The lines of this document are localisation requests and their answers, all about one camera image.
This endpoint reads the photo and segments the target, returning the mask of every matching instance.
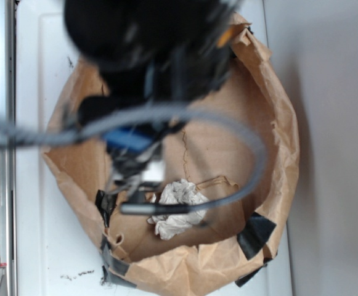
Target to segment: white surface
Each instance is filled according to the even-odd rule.
[[[22,0],[17,11],[17,122],[43,130],[72,71],[77,52],[66,39],[62,1]],[[253,29],[264,26],[262,1],[246,2]],[[17,262],[19,296],[150,295],[121,286],[102,287],[102,260],[85,235],[37,149],[18,150]],[[84,271],[91,274],[79,276]],[[212,295],[290,296],[286,235],[279,256],[245,287]]]
[[[265,0],[265,9],[302,145],[288,219],[295,295],[358,295],[358,1]]]

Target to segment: cable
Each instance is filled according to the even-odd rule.
[[[219,207],[244,198],[251,193],[259,183],[266,166],[266,148],[261,138],[247,126],[222,115],[201,109],[187,109],[183,104],[158,103],[146,107],[133,107],[113,112],[111,115],[93,121],[80,131],[70,130],[60,133],[38,133],[17,128],[14,125],[0,121],[0,134],[14,138],[16,145],[47,145],[66,146],[85,141],[91,137],[100,136],[109,130],[135,124],[153,121],[203,120],[222,125],[233,135],[246,144],[254,155],[254,170],[247,184],[236,193],[225,198],[212,200],[198,205],[162,205],[158,203],[123,203],[121,212],[128,215],[168,215],[183,214]]]

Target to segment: blue component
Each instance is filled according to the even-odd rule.
[[[128,149],[130,152],[143,152],[153,143],[152,138],[135,129],[118,128],[102,136],[109,147]]]

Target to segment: blurry black object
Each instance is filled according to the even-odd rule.
[[[229,74],[229,18],[239,2],[66,0],[68,34],[82,55],[98,66],[109,88],[107,96],[83,100],[78,123],[85,126],[116,110],[153,102],[189,104],[217,91]],[[102,136],[113,171],[120,176],[114,177],[116,184],[132,184],[133,197],[141,196],[141,184],[157,187],[162,179],[144,177],[150,164],[162,159],[161,149],[152,147],[160,147],[163,137],[184,125],[124,126]],[[140,201],[132,196],[129,200]]]

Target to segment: black plastic part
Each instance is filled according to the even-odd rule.
[[[244,230],[237,235],[239,246],[247,260],[252,259],[262,250],[275,227],[276,224],[271,220],[258,213],[252,214]]]

